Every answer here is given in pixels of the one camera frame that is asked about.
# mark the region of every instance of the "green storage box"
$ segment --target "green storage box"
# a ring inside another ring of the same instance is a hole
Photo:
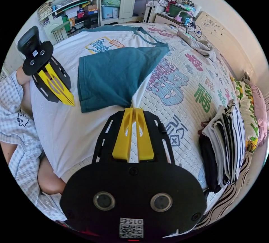
[[[62,16],[62,22],[64,23],[64,22],[67,22],[67,21],[69,21],[68,17],[67,16]],[[64,27],[64,29],[65,29],[66,32],[70,31],[71,30],[70,29],[70,24],[69,25],[66,25]]]
[[[171,4],[169,7],[168,15],[171,17],[176,17],[178,14],[182,18],[182,23],[186,22],[186,18],[193,18],[184,8]]]

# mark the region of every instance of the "printed number label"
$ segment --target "printed number label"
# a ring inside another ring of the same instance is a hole
[[[35,57],[36,55],[38,55],[38,52],[37,52],[37,50],[34,50],[33,51],[33,56]]]
[[[120,218],[120,238],[143,238],[143,219]]]

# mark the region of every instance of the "qr code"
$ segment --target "qr code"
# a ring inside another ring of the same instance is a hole
[[[121,223],[120,224],[120,237],[121,238],[143,238],[143,226]]]

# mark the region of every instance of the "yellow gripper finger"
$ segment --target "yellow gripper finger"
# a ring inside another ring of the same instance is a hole
[[[132,139],[133,108],[124,110],[120,130],[112,152],[114,159],[126,160],[129,162]]]
[[[134,109],[136,119],[136,137],[138,161],[152,160],[154,151],[152,149],[149,131],[147,128],[143,109]]]
[[[75,106],[75,101],[74,101],[74,96],[72,93],[67,89],[67,87],[61,82],[53,68],[51,67],[50,63],[48,63],[45,66],[47,72],[49,73],[50,77],[53,79],[55,87],[49,77],[45,74],[43,70],[41,70],[38,75],[40,78],[44,81],[46,86],[56,95],[56,97],[59,98],[59,100],[65,104],[65,105],[70,105],[70,106]]]

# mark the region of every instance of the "picture frame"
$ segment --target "picture frame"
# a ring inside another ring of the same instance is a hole
[[[190,0],[175,0],[176,3],[179,4],[187,4],[187,5],[192,5],[192,2]]]

